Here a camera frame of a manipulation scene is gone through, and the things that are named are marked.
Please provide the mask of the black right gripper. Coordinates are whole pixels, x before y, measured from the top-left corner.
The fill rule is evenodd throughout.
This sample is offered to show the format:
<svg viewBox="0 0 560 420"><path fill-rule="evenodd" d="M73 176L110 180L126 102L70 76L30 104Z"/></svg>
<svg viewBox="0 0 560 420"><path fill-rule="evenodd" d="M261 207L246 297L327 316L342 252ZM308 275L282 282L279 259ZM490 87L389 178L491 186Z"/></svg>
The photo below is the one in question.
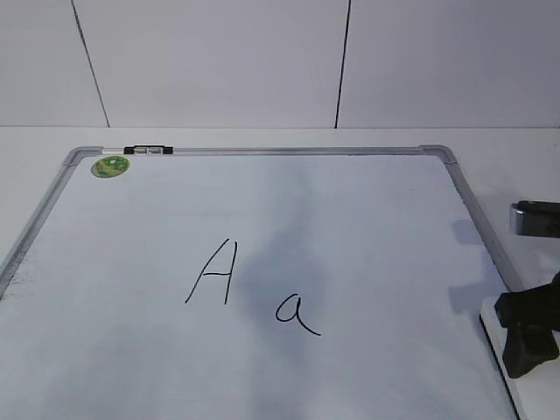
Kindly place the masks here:
<svg viewBox="0 0 560 420"><path fill-rule="evenodd" d="M502 361L509 377L522 377L556 358L559 331L559 273L545 285L502 293L494 310L507 328Z"/></svg>

